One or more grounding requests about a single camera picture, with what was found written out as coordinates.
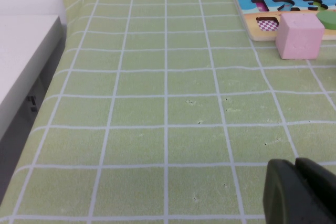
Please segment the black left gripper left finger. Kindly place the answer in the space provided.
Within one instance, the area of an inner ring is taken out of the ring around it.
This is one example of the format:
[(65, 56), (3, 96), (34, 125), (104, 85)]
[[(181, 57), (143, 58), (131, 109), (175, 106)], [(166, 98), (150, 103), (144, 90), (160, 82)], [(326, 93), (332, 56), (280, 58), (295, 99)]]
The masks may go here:
[(295, 163), (284, 159), (268, 162), (263, 207), (266, 223), (318, 223), (307, 184)]

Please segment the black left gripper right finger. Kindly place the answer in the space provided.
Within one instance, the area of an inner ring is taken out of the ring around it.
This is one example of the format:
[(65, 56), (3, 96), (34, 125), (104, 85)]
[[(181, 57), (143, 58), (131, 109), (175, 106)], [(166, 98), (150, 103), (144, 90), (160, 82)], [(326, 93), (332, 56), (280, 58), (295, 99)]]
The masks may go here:
[(300, 157), (295, 168), (308, 186), (317, 207), (313, 216), (318, 223), (335, 223), (335, 174), (309, 158)]

